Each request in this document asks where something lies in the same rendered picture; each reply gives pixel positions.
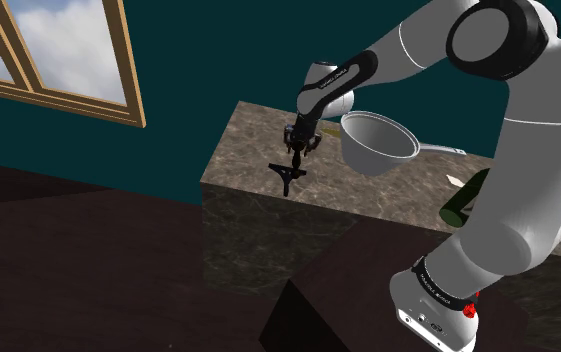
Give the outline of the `white saucepan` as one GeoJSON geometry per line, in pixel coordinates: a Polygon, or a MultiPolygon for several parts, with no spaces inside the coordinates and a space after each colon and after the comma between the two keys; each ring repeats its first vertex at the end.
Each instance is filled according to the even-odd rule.
{"type": "Polygon", "coordinates": [[[343,161],[366,176],[382,175],[420,152],[467,155],[459,148],[419,142],[402,124],[368,111],[351,111],[341,117],[340,140],[343,161]]]}

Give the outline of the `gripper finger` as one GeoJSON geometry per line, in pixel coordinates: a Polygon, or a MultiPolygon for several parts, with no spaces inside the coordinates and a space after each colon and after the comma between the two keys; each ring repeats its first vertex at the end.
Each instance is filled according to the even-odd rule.
{"type": "Polygon", "coordinates": [[[307,157],[309,153],[316,150],[322,140],[320,134],[315,134],[313,137],[303,142],[303,148],[299,152],[300,157],[307,157]]]}
{"type": "Polygon", "coordinates": [[[287,152],[293,152],[292,167],[299,168],[301,166],[301,144],[293,140],[293,125],[287,124],[284,127],[284,143],[287,146],[287,152]]]}

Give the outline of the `dark green bottle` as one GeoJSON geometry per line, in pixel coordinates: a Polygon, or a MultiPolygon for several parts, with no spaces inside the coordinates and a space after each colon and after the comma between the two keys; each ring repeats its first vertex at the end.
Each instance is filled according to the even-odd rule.
{"type": "Polygon", "coordinates": [[[489,168],[478,171],[441,207],[439,216],[446,224],[460,228],[467,222],[488,172],[489,168]]]}

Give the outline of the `black T-shaped tool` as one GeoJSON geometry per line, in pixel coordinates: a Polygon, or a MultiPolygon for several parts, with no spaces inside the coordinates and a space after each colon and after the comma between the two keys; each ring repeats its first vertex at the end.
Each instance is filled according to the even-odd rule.
{"type": "Polygon", "coordinates": [[[278,173],[283,180],[283,196],[287,197],[289,195],[290,183],[294,179],[298,179],[301,176],[305,176],[307,172],[301,169],[295,169],[293,167],[278,165],[269,163],[268,167],[278,173]]]}

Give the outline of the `wooden framed window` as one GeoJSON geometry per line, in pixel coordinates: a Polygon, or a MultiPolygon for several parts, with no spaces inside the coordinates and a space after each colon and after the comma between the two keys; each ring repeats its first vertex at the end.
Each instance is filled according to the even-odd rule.
{"type": "Polygon", "coordinates": [[[145,127],[123,0],[0,0],[0,97],[145,127]]]}

